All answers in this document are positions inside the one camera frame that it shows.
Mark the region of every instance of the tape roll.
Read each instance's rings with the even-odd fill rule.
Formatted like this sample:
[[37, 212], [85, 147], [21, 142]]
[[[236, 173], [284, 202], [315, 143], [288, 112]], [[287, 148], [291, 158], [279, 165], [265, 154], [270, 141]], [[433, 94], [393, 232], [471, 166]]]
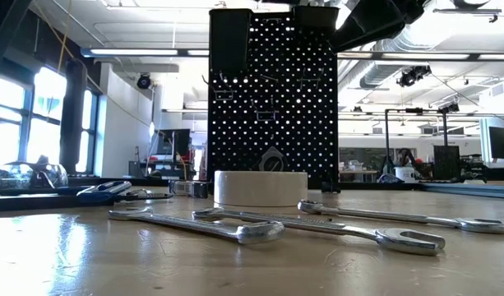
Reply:
[[307, 173], [215, 172], [214, 201], [228, 206], [296, 206], [307, 198]]

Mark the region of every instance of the computer monitor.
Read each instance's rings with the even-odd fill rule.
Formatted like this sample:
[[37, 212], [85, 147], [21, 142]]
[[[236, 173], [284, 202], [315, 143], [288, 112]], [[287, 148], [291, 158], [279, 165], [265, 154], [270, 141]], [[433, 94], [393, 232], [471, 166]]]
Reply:
[[504, 128], [490, 127], [489, 142], [491, 144], [491, 157], [504, 160]]
[[451, 180], [458, 178], [460, 174], [459, 146], [434, 146], [432, 177], [435, 180]]
[[159, 155], [187, 155], [189, 151], [189, 129], [159, 130], [156, 153]]

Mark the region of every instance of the wrench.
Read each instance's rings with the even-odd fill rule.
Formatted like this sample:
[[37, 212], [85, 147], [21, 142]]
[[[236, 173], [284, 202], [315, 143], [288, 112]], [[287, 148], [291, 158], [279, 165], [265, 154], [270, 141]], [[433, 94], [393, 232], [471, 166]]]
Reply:
[[389, 213], [375, 210], [352, 210], [326, 207], [321, 203], [302, 200], [298, 203], [298, 209], [309, 214], [347, 215], [363, 218], [375, 218], [403, 222], [423, 224], [439, 224], [456, 227], [458, 229], [482, 234], [504, 234], [504, 224], [498, 220], [486, 220], [475, 218], [437, 218], [424, 215], [409, 215]]
[[262, 223], [248, 224], [232, 227], [204, 221], [154, 215], [150, 207], [141, 210], [110, 210], [108, 217], [111, 220], [135, 220], [180, 229], [189, 229], [195, 232], [214, 234], [216, 236], [231, 238], [241, 244], [267, 243], [280, 239], [283, 236], [284, 226], [280, 222], [268, 220]]
[[392, 250], [417, 255], [435, 256], [446, 244], [443, 237], [410, 229], [364, 229], [320, 220], [247, 213], [236, 210], [225, 210], [224, 208], [196, 210], [192, 215], [193, 219], [208, 221], [216, 221], [223, 218], [238, 219], [247, 222], [275, 220], [283, 223], [287, 228], [315, 231], [324, 234], [353, 235], [371, 239], [381, 246]]

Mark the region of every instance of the pegboard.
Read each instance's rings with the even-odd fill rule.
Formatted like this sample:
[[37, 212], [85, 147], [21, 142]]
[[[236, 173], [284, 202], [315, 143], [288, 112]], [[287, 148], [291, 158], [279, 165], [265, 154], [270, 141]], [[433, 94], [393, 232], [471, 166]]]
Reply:
[[210, 70], [208, 178], [258, 170], [275, 147], [284, 171], [307, 172], [308, 187], [338, 179], [337, 58], [333, 28], [297, 28], [290, 13], [252, 15], [247, 70]]

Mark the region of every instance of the desk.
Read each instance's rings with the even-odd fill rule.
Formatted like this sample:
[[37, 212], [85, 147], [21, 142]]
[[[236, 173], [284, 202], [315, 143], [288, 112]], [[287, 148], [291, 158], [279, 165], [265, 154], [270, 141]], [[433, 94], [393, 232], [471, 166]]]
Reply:
[[[309, 198], [367, 210], [504, 222], [504, 200], [495, 198], [393, 191], [312, 192]], [[213, 204], [175, 197], [153, 206], [159, 213], [189, 217]], [[229, 208], [308, 217], [295, 208]], [[280, 241], [240, 246], [158, 225], [107, 220], [107, 210], [0, 213], [0, 295], [504, 295], [504, 235], [341, 218], [361, 227], [442, 235], [445, 253], [421, 257], [362, 238], [295, 229], [287, 229]]]
[[375, 183], [376, 182], [376, 176], [379, 174], [378, 171], [375, 171], [375, 170], [344, 170], [344, 171], [340, 171], [340, 175], [342, 174], [360, 174], [361, 175], [361, 182], [366, 182], [366, 176], [369, 175], [370, 176], [370, 181], [372, 183]]

